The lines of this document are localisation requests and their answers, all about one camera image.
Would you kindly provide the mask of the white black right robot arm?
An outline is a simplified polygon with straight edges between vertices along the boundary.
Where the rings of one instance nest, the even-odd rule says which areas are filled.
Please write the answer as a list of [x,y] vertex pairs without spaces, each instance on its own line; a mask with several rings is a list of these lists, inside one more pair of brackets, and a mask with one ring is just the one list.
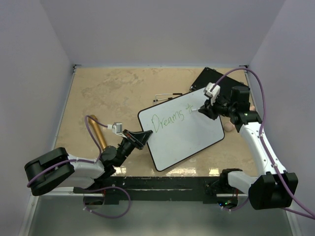
[[247,142],[258,172],[257,177],[251,177],[240,169],[224,169],[215,182],[215,188],[224,193],[238,189],[248,196],[251,206],[256,210],[289,207],[298,178],[295,173],[286,170],[263,136],[262,120],[256,111],[250,109],[250,89],[235,86],[231,89],[230,97],[226,97],[220,95],[218,85],[209,83],[204,94],[207,100],[198,111],[211,119],[218,116],[230,119]]

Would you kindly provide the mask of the white whiteboard black frame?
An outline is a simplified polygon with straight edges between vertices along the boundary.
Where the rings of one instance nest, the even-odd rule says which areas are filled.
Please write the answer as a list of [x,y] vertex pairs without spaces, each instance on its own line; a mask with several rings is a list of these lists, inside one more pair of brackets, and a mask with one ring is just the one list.
[[206,101],[203,89],[139,111],[142,130],[152,130],[148,148],[161,172],[220,142],[225,134],[220,118],[212,120],[194,108]]

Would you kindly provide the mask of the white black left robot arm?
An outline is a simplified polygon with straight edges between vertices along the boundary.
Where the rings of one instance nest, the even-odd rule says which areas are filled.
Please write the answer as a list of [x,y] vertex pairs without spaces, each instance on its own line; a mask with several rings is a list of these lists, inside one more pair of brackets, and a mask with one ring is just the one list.
[[153,134],[152,130],[131,132],[124,130],[118,147],[107,146],[99,159],[84,159],[56,148],[25,166],[27,187],[34,196],[41,196],[59,187],[78,187],[98,192],[102,181],[116,172],[134,149],[142,150]]

